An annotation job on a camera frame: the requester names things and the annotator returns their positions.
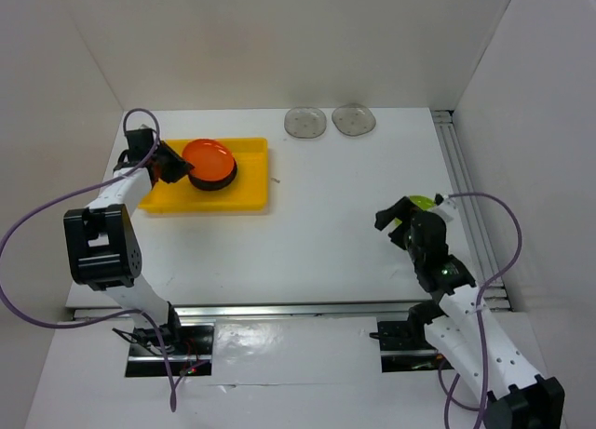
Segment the green plate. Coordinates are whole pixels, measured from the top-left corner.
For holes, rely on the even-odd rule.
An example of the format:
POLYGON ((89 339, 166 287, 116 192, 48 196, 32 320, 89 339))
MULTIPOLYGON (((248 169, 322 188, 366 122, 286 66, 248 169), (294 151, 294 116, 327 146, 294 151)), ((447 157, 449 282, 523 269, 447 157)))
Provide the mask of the green plate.
POLYGON ((403 223, 402 217, 408 217, 417 209, 430 210, 436 206, 434 199, 416 194, 402 198, 399 203, 400 205, 398 207, 397 215, 393 219, 393 223, 396 226, 400 226, 403 223))

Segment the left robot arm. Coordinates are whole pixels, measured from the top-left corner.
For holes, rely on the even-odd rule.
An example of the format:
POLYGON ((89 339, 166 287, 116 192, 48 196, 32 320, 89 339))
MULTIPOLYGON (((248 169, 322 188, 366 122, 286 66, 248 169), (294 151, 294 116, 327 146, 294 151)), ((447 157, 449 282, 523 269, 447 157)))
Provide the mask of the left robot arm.
POLYGON ((176 182, 191 165, 150 128, 125 133, 128 149, 118 158, 113 183, 85 208, 63 218, 72 278, 133 309, 133 340, 171 354, 183 345, 173 305, 159 297, 142 275, 142 251, 130 215, 158 181, 176 182))

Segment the orange plate back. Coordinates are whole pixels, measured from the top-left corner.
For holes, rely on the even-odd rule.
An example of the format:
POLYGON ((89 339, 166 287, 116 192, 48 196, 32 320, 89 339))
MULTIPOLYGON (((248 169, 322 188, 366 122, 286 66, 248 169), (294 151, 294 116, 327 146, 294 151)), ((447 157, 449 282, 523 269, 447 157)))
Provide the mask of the orange plate back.
POLYGON ((193 166, 189 175, 202 181, 222 181, 236 164, 230 150, 209 139, 190 141, 183 148, 183 159, 193 166))

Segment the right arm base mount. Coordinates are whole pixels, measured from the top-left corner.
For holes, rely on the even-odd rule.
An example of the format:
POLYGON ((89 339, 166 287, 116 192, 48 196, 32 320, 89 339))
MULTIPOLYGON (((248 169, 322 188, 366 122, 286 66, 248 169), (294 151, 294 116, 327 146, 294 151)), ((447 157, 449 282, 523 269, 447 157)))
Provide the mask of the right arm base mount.
POLYGON ((406 321, 378 321, 369 338, 378 343, 383 373, 437 370, 446 360, 430 344, 417 340, 406 321))

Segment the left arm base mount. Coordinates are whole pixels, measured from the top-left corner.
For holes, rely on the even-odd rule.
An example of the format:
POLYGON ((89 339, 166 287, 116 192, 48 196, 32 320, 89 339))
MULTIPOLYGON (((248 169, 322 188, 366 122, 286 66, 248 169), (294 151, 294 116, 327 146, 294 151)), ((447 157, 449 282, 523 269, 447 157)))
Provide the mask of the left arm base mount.
MULTIPOLYGON (((166 377, 163 356, 156 345, 141 343, 133 332, 112 328, 112 332, 129 344, 125 370, 127 378, 166 377)), ((214 325, 212 323, 180 328, 181 340, 166 345, 172 375, 210 376, 214 325)))

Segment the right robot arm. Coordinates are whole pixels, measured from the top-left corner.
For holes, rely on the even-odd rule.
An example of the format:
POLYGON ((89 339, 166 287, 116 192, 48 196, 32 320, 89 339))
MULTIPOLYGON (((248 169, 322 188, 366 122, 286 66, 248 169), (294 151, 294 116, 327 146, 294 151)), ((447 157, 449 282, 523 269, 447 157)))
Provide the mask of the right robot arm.
POLYGON ((423 208, 402 197, 375 215, 389 224, 390 241, 408 253, 429 300, 409 311, 406 335, 417 347, 432 346, 449 362, 455 380, 477 397, 477 428, 558 428, 565 392, 522 354, 486 304, 484 285, 449 250, 447 223, 455 215, 454 194, 436 195, 423 208))

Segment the black plate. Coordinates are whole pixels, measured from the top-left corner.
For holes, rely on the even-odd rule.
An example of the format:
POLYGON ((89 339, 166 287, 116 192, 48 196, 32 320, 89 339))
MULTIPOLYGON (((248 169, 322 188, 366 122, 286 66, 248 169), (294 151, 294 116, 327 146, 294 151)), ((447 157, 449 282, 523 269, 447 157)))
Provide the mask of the black plate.
POLYGON ((204 192, 214 192, 220 191, 227 186, 229 186, 237 176, 237 163, 234 163, 232 170, 230 173, 222 178, 221 180, 217 181, 206 181, 200 178, 193 176, 192 174, 188 174, 187 178, 189 179, 190 183, 200 191, 204 192))

